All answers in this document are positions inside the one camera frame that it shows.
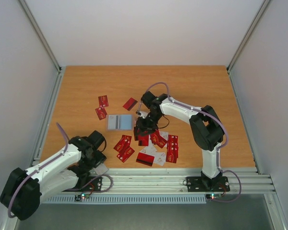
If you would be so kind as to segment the pink leather card holder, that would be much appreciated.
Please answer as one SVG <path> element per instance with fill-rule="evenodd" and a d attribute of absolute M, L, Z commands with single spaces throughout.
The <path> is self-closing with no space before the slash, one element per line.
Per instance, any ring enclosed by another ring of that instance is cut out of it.
<path fill-rule="evenodd" d="M 108 130 L 132 130 L 133 115 L 108 115 Z"/>

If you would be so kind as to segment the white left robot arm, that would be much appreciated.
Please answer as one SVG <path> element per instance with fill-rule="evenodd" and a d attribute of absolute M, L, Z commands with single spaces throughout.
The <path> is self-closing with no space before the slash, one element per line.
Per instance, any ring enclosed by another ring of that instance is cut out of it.
<path fill-rule="evenodd" d="M 99 147 L 106 145 L 105 137 L 93 131 L 87 137 L 65 139 L 65 146 L 57 153 L 25 170 L 14 169 L 0 195 L 0 202 L 8 209 L 8 217 L 26 220 L 40 204 L 60 192 L 100 191 L 106 156 Z"/>

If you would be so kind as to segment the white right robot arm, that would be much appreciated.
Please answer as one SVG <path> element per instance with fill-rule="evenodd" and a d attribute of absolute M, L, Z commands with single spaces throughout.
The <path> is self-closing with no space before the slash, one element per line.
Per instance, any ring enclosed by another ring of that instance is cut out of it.
<path fill-rule="evenodd" d="M 225 132 L 214 109 L 208 105 L 202 108 L 192 107 L 165 93 L 157 97 L 150 91 L 143 94 L 141 102 L 149 109 L 149 113 L 137 112 L 139 117 L 134 127 L 136 135 L 153 134 L 158 129 L 160 118 L 165 115 L 189 124 L 194 141 L 202 150 L 201 183 L 207 191 L 215 189 L 223 176 L 219 150 Z"/>

